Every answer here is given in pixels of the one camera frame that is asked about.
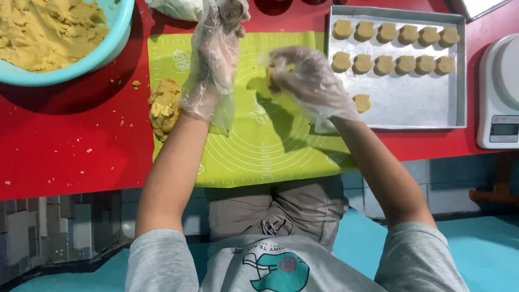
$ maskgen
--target baking tray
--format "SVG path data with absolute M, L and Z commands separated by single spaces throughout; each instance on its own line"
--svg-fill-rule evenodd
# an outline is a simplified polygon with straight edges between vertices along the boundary
M 359 21 L 373 21 L 375 29 L 383 22 L 393 22 L 400 29 L 411 24 L 422 29 L 434 26 L 457 28 L 461 40 L 451 48 L 442 48 L 438 43 L 427 48 L 418 42 L 404 46 L 397 39 L 381 44 L 376 35 L 367 42 L 358 42 L 353 34 L 345 40 L 332 36 L 333 24 L 338 19 L 351 20 L 351 26 Z M 372 62 L 381 55 L 393 56 L 393 62 L 402 55 L 419 57 L 422 55 L 455 58 L 456 72 L 438 75 L 431 72 L 419 75 L 412 71 L 400 76 L 395 71 L 378 76 L 373 69 L 363 75 L 355 75 L 351 68 L 344 73 L 336 73 L 343 80 L 350 96 L 370 95 L 371 109 L 361 114 L 371 128 L 383 129 L 452 129 L 467 127 L 467 61 L 466 61 L 466 21 L 461 15 L 434 12 L 417 12 L 376 7 L 332 6 L 328 29 L 328 57 L 344 51 L 351 55 L 351 62 L 358 54 L 372 56 Z

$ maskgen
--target red countertop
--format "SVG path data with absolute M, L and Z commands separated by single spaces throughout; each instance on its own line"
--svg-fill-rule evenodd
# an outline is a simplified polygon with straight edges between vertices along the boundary
M 269 1 L 273 0 L 249 1 L 252 20 L 244 23 L 248 32 L 324 31 L 329 3 L 311 6 L 302 0 L 286 0 L 292 2 L 290 8 L 270 16 L 255 4 L 264 6 Z M 0 84 L 0 200 L 144 184 L 154 148 L 147 119 L 146 40 L 151 34 L 191 33 L 195 24 L 150 12 L 144 0 L 135 2 L 128 44 L 105 68 L 54 86 Z M 350 0 L 348 5 L 448 12 L 442 0 Z M 476 69 L 491 42 L 519 33 L 517 15 L 519 0 L 467 25 L 466 129 L 377 132 L 399 160 L 485 152 L 475 142 L 479 115 Z M 142 84 L 137 90 L 131 85 L 135 80 Z

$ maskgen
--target hand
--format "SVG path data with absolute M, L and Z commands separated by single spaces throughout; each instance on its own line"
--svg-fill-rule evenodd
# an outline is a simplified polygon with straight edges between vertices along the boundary
M 232 0 L 217 1 L 225 5 Z M 239 39 L 245 37 L 240 22 L 250 19 L 247 1 L 237 1 L 243 5 L 243 14 L 233 23 L 222 18 L 216 0 L 204 1 L 204 16 L 191 40 L 191 70 L 182 87 L 180 101 L 185 111 L 196 113 L 226 129 L 230 129 L 234 118 Z
M 316 132 L 330 132 L 328 119 L 332 116 L 361 121 L 343 81 L 335 76 L 323 52 L 293 46 L 275 49 L 269 56 L 276 65 L 272 80 L 295 96 L 308 118 L 316 124 Z M 294 64 L 295 69 L 287 70 L 288 64 Z

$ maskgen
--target kitchen scale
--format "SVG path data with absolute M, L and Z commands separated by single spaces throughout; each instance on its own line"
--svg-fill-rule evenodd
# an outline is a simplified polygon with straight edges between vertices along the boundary
M 495 41 L 480 68 L 477 143 L 486 149 L 519 149 L 519 34 Z

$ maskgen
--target dough lump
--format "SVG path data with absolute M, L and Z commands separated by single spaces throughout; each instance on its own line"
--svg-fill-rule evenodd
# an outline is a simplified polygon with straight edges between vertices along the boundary
M 458 30 L 455 28 L 445 28 L 440 32 L 440 46 L 444 48 L 452 47 L 457 44 L 460 40 Z
M 440 34 L 438 33 L 438 28 L 426 26 L 420 30 L 420 37 L 418 38 L 418 43 L 422 47 L 428 47 L 439 40 Z
M 0 0 L 0 14 L 0 59 L 31 72 L 67 67 L 108 34 L 95 1 Z
M 414 43 L 420 35 L 418 34 L 418 28 L 414 25 L 404 25 L 400 29 L 400 35 L 398 36 L 398 41 L 402 45 L 410 45 Z
M 373 21 L 359 21 L 355 31 L 355 39 L 360 42 L 365 42 L 375 35 L 375 23 Z
M 398 75 L 405 75 L 416 68 L 415 57 L 413 56 L 400 56 L 397 58 L 397 66 L 395 72 Z
M 148 104 L 149 120 L 152 123 L 153 132 L 164 142 L 180 114 L 180 85 L 171 78 L 162 79 L 152 88 L 152 95 Z
M 384 22 L 378 28 L 377 41 L 379 43 L 388 43 L 397 37 L 397 25 L 391 22 Z
M 332 70 L 336 73 L 343 73 L 351 67 L 350 54 L 337 52 L 333 55 Z
M 357 94 L 353 97 L 353 101 L 360 114 L 371 108 L 370 96 L 367 94 Z
M 375 59 L 375 74 L 383 76 L 393 72 L 394 64 L 392 56 L 380 56 Z
M 420 56 L 416 58 L 416 73 L 425 75 L 436 68 L 433 56 Z
M 364 74 L 373 68 L 371 55 L 359 54 L 353 59 L 353 72 L 357 75 Z
M 339 19 L 333 24 L 332 35 L 336 39 L 347 39 L 353 33 L 351 21 Z
M 435 72 L 438 75 L 445 75 L 450 72 L 455 71 L 456 66 L 454 65 L 454 58 L 453 57 L 439 57 L 436 60 L 436 70 Z

